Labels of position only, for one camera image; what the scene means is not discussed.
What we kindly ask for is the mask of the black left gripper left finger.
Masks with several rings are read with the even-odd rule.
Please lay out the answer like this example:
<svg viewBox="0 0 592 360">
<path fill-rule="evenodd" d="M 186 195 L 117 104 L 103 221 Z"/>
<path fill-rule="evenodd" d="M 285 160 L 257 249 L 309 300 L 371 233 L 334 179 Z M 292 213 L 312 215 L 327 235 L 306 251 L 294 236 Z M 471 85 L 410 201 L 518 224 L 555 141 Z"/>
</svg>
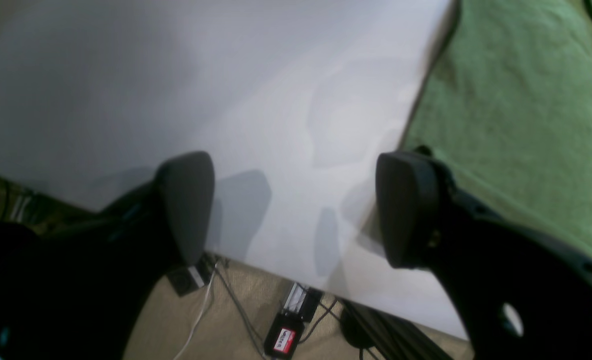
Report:
<svg viewBox="0 0 592 360">
<path fill-rule="evenodd" d="M 0 222 L 0 360 L 119 360 L 158 280 L 204 253 L 215 191 L 208 152 L 88 221 L 39 236 Z"/>
</svg>

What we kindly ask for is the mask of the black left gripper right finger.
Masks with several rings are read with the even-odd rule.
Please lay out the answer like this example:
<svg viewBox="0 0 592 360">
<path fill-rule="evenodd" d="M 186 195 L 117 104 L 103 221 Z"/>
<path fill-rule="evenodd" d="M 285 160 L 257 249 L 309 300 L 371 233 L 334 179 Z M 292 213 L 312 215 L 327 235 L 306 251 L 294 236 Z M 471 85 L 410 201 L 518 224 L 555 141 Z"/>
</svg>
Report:
<svg viewBox="0 0 592 360">
<path fill-rule="evenodd" d="M 479 360 L 592 360 L 592 259 L 502 218 L 417 152 L 377 159 L 383 248 L 395 269 L 425 268 Z"/>
</svg>

